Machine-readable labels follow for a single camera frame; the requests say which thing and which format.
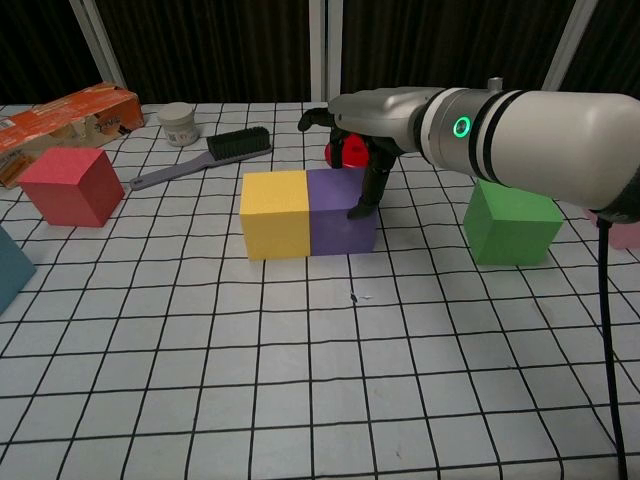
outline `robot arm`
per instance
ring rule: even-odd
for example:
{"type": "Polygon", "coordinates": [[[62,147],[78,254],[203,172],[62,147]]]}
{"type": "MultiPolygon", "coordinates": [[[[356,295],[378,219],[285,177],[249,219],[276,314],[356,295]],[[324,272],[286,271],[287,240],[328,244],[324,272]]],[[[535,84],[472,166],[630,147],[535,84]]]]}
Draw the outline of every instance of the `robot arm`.
{"type": "Polygon", "coordinates": [[[640,102],[618,94],[489,88],[381,88],[340,95],[326,112],[363,135],[371,160],[351,217],[371,213],[398,155],[640,220],[640,102]]]}

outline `red cube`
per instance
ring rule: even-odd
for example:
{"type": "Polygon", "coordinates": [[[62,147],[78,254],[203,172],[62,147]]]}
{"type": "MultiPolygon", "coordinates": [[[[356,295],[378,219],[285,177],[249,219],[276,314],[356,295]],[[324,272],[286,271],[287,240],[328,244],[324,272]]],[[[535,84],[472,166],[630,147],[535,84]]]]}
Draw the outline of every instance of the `red cube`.
{"type": "Polygon", "coordinates": [[[124,196],[100,148],[49,148],[18,184],[50,225],[102,227],[124,196]]]}

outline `purple cube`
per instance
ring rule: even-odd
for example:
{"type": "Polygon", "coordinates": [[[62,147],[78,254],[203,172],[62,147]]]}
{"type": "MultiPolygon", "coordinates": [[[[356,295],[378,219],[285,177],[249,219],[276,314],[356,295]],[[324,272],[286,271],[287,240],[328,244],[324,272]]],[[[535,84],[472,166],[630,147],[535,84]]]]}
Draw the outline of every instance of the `purple cube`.
{"type": "Polygon", "coordinates": [[[363,168],[307,171],[311,255],[373,250],[378,213],[357,220],[347,218],[347,212],[358,203],[363,178],[363,168]]]}

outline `black cable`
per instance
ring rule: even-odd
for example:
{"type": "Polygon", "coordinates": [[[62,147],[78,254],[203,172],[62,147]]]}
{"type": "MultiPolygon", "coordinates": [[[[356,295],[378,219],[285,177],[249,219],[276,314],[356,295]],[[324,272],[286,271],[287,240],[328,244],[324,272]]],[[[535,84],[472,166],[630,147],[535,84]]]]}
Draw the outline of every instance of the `black cable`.
{"type": "Polygon", "coordinates": [[[616,441],[618,455],[618,478],[627,480],[627,457],[624,450],[624,438],[620,425],[620,411],[618,408],[618,387],[616,386],[616,370],[613,358],[613,340],[611,338],[611,316],[609,312],[609,285],[607,278],[607,263],[609,254],[609,229],[611,222],[598,218],[598,286],[600,290],[600,316],[602,318],[602,339],[604,343],[604,363],[607,371],[607,386],[609,387],[609,403],[611,408],[611,423],[613,436],[616,441]]]}

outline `yellow cube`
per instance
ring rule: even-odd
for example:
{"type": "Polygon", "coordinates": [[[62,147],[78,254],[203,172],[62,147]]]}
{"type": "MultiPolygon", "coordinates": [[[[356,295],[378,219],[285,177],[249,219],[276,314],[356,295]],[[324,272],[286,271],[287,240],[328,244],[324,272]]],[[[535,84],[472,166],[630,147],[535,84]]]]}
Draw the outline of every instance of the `yellow cube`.
{"type": "Polygon", "coordinates": [[[311,254],[307,173],[247,173],[240,221],[250,260],[311,254]]]}

